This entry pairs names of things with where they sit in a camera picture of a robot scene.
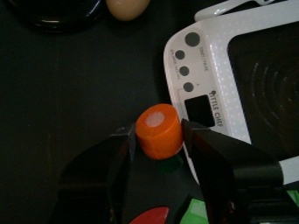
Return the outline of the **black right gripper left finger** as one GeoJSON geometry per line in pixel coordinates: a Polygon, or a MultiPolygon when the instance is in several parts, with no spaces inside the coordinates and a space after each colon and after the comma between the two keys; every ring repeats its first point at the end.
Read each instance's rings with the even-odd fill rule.
{"type": "Polygon", "coordinates": [[[137,150],[135,125],[85,150],[61,175],[50,224],[123,224],[127,181],[137,150]]]}

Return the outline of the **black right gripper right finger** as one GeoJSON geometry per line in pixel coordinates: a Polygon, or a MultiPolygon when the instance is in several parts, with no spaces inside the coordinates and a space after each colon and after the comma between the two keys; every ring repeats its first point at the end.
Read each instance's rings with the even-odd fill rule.
{"type": "Polygon", "coordinates": [[[284,173],[278,161],[252,144],[195,122],[182,122],[189,156],[211,224],[278,224],[284,173]]]}

